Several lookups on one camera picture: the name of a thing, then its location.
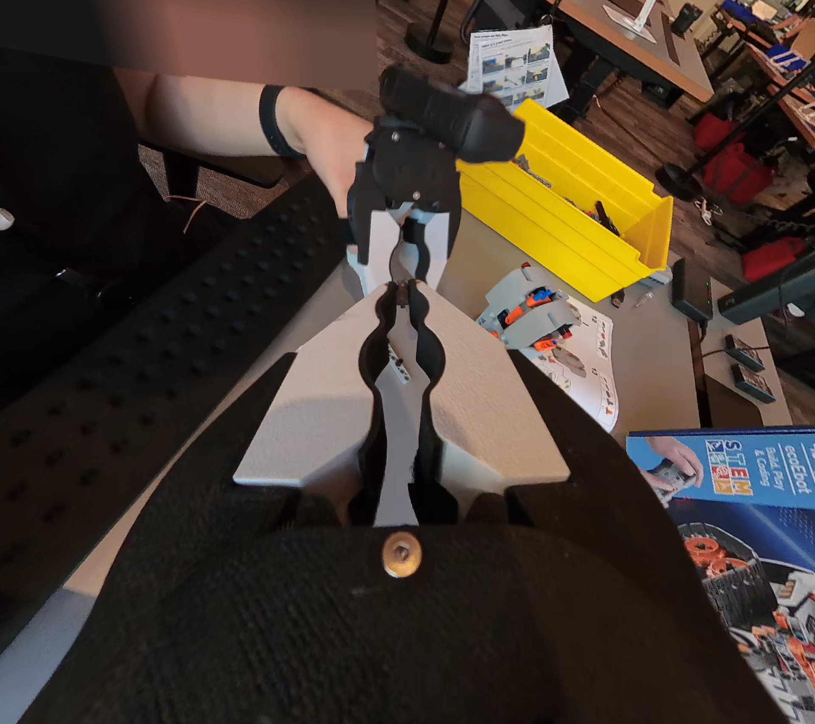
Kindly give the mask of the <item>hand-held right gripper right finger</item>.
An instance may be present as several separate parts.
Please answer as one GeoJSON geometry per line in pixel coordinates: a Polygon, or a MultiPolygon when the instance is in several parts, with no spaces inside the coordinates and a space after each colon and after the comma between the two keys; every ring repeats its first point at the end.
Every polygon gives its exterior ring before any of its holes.
{"type": "Polygon", "coordinates": [[[422,395],[411,503],[420,525],[453,525],[483,495],[561,484],[570,468],[509,352],[422,281],[411,281],[422,395]]]}

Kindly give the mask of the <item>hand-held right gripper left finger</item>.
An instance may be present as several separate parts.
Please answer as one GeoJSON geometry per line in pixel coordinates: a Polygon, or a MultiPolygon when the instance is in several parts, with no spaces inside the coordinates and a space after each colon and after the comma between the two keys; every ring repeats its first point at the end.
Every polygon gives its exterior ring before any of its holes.
{"type": "Polygon", "coordinates": [[[396,284],[379,286],[292,355],[232,479],[325,497],[352,525],[373,525],[387,438],[377,380],[390,364],[396,284]]]}

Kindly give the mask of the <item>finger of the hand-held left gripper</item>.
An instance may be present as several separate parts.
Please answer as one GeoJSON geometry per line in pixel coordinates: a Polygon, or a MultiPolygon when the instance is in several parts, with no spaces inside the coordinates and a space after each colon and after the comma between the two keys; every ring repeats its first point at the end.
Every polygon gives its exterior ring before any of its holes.
{"type": "Polygon", "coordinates": [[[450,215],[412,208],[402,222],[401,265],[410,278],[438,289],[449,258],[450,215]]]}
{"type": "Polygon", "coordinates": [[[362,263],[360,246],[347,245],[347,262],[360,281],[362,297],[379,286],[392,282],[391,259],[402,237],[404,209],[374,210],[370,225],[363,232],[368,238],[368,262],[362,263]]]}

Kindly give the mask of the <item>person's left forearm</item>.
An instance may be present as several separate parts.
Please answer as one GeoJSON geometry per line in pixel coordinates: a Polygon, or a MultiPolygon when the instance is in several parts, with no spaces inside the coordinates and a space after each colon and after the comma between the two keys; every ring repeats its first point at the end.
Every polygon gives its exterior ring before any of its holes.
{"type": "Polygon", "coordinates": [[[276,156],[260,123],[263,84],[112,71],[143,140],[201,155],[276,156]]]}

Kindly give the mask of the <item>person's left hand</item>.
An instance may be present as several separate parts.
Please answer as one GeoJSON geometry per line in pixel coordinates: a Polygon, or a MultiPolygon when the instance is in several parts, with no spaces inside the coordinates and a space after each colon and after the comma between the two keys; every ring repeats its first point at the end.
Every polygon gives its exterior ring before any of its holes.
{"type": "Polygon", "coordinates": [[[347,200],[357,164],[368,150],[372,122],[305,89],[285,87],[275,107],[275,120],[289,147],[305,156],[346,219],[347,200]]]}

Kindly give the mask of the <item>grey toy robot model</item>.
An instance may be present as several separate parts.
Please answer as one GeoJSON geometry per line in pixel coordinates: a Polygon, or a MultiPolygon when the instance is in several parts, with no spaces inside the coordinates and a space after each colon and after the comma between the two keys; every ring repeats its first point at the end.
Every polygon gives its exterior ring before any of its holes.
{"type": "Polygon", "coordinates": [[[487,294],[476,319],[509,350],[544,354],[562,346],[582,322],[568,295],[529,263],[511,271],[487,294]]]}

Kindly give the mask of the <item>building instruction booklet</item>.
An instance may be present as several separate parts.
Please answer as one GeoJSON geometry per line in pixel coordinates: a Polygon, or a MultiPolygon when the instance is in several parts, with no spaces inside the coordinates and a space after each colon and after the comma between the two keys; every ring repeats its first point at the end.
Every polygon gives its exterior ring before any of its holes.
{"type": "Polygon", "coordinates": [[[570,298],[575,322],[571,337],[545,351],[525,348],[524,355],[606,432],[617,424],[619,399],[612,367],[612,319],[570,298]]]}

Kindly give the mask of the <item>black wristband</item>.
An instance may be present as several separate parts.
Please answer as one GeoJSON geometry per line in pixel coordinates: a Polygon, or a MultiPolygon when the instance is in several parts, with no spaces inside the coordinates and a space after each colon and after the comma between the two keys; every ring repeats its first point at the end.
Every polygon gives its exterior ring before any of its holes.
{"type": "Polygon", "coordinates": [[[305,159],[306,155],[296,150],[287,141],[277,121],[277,104],[285,86],[267,84],[259,97],[259,123],[272,153],[282,159],[305,159]]]}

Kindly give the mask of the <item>printed photo sheet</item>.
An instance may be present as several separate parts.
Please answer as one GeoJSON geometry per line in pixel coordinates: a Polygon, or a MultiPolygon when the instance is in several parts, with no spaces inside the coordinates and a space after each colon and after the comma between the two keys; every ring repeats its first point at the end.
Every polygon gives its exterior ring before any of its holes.
{"type": "Polygon", "coordinates": [[[569,94],[554,51],[553,27],[475,32],[460,89],[492,95],[511,113],[527,100],[545,109],[565,102],[569,94]]]}

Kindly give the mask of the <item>black perforated panel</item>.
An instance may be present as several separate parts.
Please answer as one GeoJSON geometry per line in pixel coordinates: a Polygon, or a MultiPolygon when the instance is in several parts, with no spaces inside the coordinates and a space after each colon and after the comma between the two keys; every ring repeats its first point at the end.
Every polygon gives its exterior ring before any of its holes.
{"type": "Polygon", "coordinates": [[[342,256],[308,175],[2,412],[3,649],[342,256]]]}

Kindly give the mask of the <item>black toy parts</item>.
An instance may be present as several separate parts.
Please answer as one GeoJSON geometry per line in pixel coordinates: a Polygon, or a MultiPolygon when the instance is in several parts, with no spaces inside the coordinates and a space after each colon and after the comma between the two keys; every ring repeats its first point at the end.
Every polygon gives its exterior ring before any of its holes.
{"type": "Polygon", "coordinates": [[[611,220],[608,213],[606,212],[606,208],[604,207],[602,201],[597,200],[594,204],[594,207],[591,209],[583,209],[572,199],[564,198],[564,200],[568,202],[573,208],[582,211],[583,214],[585,214],[591,220],[597,222],[604,229],[610,231],[615,236],[617,237],[622,236],[621,232],[618,230],[613,220],[611,220]]]}

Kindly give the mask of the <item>black power adapter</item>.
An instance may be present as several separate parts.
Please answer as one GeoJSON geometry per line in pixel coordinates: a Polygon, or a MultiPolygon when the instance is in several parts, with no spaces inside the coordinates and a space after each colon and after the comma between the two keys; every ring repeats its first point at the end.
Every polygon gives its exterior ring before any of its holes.
{"type": "Polygon", "coordinates": [[[711,278],[707,270],[689,258],[672,265],[670,302],[692,322],[707,323],[713,318],[711,278]]]}

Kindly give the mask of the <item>small black electronic module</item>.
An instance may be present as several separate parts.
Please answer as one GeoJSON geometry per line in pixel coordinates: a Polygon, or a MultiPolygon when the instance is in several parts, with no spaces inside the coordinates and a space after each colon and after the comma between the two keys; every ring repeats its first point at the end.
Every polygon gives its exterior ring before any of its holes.
{"type": "Polygon", "coordinates": [[[767,383],[759,372],[750,370],[737,363],[730,366],[730,371],[733,377],[733,384],[740,393],[749,396],[761,404],[776,403],[776,395],[774,395],[769,383],[767,383]]]}
{"type": "Polygon", "coordinates": [[[732,334],[726,334],[723,339],[723,350],[734,362],[741,367],[759,373],[765,370],[759,351],[732,334]]]}

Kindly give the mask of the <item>blue robot kit box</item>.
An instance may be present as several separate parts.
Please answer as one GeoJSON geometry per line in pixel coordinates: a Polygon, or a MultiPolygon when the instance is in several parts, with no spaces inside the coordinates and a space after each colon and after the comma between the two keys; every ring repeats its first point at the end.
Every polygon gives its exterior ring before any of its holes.
{"type": "Polygon", "coordinates": [[[752,673],[789,722],[813,722],[813,429],[635,432],[625,448],[752,673]]]}

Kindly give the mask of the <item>dark grey flat device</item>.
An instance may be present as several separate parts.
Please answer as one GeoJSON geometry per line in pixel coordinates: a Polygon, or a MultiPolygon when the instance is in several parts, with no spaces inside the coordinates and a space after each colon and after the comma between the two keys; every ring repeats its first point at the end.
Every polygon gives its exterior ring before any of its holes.
{"type": "Polygon", "coordinates": [[[718,313],[734,324],[744,324],[773,311],[814,320],[814,266],[793,263],[758,281],[719,297],[718,313]]]}

